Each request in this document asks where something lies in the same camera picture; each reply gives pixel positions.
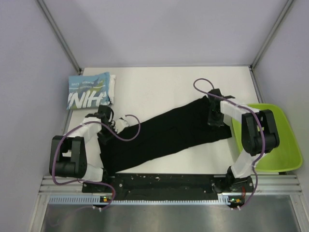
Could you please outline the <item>black t shirt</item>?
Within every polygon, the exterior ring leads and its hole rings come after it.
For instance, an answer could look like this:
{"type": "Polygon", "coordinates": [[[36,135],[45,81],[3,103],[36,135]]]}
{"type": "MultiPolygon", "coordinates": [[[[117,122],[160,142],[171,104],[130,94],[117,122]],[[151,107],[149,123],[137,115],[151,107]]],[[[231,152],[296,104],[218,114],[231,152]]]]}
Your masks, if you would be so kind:
{"type": "Polygon", "coordinates": [[[113,175],[196,145],[230,138],[228,125],[217,127],[208,124],[209,106],[209,99],[204,96],[125,128],[118,134],[122,140],[113,137],[103,144],[99,136],[103,167],[109,175],[113,175]]]}

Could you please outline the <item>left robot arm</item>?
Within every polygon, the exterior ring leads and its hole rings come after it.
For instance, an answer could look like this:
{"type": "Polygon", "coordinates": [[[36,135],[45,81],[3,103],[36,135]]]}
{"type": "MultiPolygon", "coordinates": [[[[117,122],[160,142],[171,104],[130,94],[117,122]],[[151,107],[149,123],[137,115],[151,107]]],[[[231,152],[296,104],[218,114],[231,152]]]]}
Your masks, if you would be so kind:
{"type": "Polygon", "coordinates": [[[103,176],[103,168],[88,163],[85,145],[95,136],[103,145],[114,137],[113,115],[110,107],[100,106],[97,112],[87,114],[66,138],[63,135],[54,136],[51,143],[50,175],[93,181],[94,188],[106,191],[109,179],[103,176]]]}

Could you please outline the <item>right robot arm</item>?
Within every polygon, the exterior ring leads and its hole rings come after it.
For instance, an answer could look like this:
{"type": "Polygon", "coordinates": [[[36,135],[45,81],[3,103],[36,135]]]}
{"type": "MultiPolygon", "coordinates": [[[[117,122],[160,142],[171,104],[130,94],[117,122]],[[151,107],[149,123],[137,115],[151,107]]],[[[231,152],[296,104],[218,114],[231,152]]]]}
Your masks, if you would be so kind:
{"type": "Polygon", "coordinates": [[[279,134],[273,112],[259,110],[224,97],[218,88],[207,93],[210,101],[208,124],[221,127],[224,116],[229,116],[241,124],[241,143],[243,150],[237,161],[228,168],[222,186],[237,191],[251,175],[259,160],[280,144],[279,134]]]}

